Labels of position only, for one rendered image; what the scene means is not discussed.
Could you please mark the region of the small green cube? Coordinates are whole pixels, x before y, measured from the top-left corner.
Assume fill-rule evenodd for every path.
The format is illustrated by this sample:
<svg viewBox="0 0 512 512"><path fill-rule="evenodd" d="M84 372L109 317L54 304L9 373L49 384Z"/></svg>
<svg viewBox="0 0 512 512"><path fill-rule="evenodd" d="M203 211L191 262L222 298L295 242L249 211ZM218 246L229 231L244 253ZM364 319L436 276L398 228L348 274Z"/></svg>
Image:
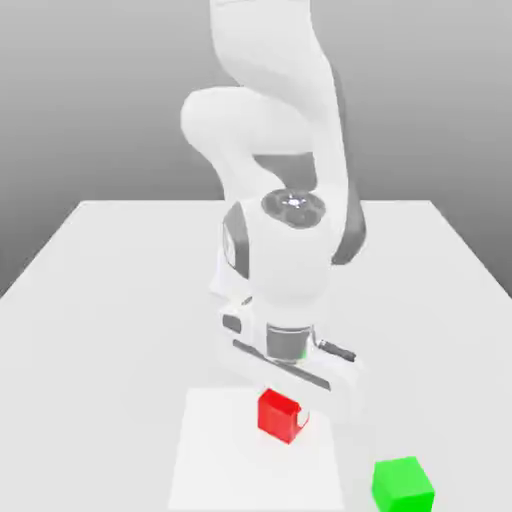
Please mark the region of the small green cube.
<svg viewBox="0 0 512 512"><path fill-rule="evenodd" d="M435 490L414 456L376 462L371 491L378 512L432 512Z"/></svg>

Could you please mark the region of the small red cube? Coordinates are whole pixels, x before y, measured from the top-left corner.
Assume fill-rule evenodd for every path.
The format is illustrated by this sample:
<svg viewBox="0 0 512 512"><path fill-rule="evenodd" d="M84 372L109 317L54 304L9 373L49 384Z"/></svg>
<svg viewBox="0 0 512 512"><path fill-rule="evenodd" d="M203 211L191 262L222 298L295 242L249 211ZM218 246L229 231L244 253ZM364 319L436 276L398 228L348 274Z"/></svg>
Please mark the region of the small red cube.
<svg viewBox="0 0 512 512"><path fill-rule="evenodd" d="M298 402L268 388L258 399L258 428L270 436L290 444L305 427L298 427L296 423L300 407Z"/></svg>

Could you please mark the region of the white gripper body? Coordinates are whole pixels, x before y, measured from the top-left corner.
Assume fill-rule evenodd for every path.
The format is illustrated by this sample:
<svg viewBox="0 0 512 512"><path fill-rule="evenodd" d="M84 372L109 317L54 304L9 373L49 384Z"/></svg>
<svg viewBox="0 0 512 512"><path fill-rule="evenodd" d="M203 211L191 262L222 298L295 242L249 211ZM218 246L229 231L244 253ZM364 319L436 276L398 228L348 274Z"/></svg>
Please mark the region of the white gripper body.
<svg viewBox="0 0 512 512"><path fill-rule="evenodd" d="M273 361L231 335L218 338L218 358L252 383L271 388L336 423L355 423L363 410L361 362L349 362L315 346L295 364Z"/></svg>

